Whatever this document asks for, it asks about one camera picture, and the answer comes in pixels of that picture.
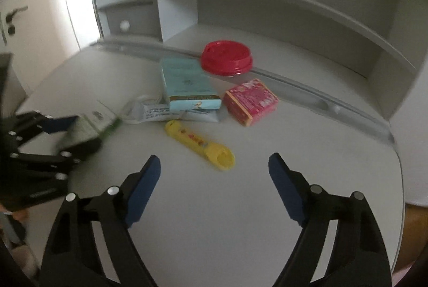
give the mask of yellow bottle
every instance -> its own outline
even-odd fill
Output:
[[[235,156],[226,146],[207,142],[200,136],[183,127],[179,121],[169,121],[165,126],[166,133],[208,159],[220,170],[230,170],[235,166]]]

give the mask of red lid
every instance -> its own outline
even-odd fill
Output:
[[[253,67],[250,49],[235,41],[214,41],[206,45],[201,56],[202,68],[214,75],[234,76]]]

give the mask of teal box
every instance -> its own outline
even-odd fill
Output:
[[[212,88],[198,60],[163,58],[160,66],[164,97],[171,111],[220,108],[221,99]]]

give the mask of tabletop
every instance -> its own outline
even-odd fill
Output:
[[[224,93],[233,84],[212,79]],[[144,57],[89,47],[55,70],[19,112],[40,110],[60,117],[87,111],[101,101],[114,112],[131,99],[162,92],[159,63]],[[146,210],[129,230],[136,249],[162,287],[260,287],[273,285],[301,228],[287,215],[268,173],[268,158],[279,152],[292,170],[329,193],[365,194],[382,232],[390,265],[402,232],[403,184],[393,147],[310,110],[281,100],[278,109],[252,127],[231,116],[221,123],[186,126],[229,147],[236,167],[219,172],[165,133],[164,122],[122,124],[102,149],[75,169],[70,190],[81,198],[120,185],[155,154],[162,170]],[[28,146],[42,153],[53,140],[42,136]],[[30,209],[28,243],[41,261],[62,199]],[[117,279],[94,224],[106,275]],[[314,278],[324,275],[334,241],[329,227]]]

